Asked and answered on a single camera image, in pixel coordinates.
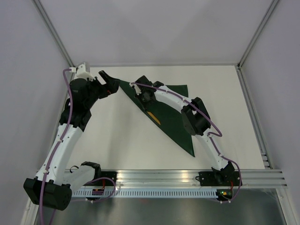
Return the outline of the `dark green cloth napkin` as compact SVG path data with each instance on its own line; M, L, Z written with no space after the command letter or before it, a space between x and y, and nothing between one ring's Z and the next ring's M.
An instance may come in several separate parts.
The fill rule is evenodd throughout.
M192 136L185 130L182 122L181 113L172 107L161 103L154 102L148 107L142 107L135 98L135 90L129 86L129 82L120 81L120 88L133 101L133 103L162 131L172 139L181 149L194 157L194 147ZM157 124L148 114L151 112L160 121L161 125Z

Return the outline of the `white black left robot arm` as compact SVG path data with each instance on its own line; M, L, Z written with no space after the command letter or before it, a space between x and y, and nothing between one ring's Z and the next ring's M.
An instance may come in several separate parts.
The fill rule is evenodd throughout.
M98 163L85 161L74 172L65 174L73 149L91 118L92 106L119 89L119 79L110 77L105 71L100 71L99 75L104 84L91 75L66 82L69 98L60 116L56 139L35 177L27 178L23 184L33 204L65 210L75 191L88 183L93 186L101 183Z

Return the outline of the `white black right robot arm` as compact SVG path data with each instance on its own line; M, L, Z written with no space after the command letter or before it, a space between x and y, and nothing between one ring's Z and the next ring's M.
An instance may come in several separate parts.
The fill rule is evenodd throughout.
M226 159L215 143L214 137L222 137L222 133L211 121L203 101L196 97L185 97L161 82L150 82L145 76L130 83L143 109L149 103L163 103L181 114L183 127L201 143L210 158L213 180L218 186L232 185L235 168Z

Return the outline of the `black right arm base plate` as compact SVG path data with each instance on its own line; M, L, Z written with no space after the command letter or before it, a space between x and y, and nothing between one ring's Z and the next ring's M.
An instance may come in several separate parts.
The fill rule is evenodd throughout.
M201 187L231 187L239 186L239 172L227 175L217 175L213 171L199 172L195 180L200 182Z

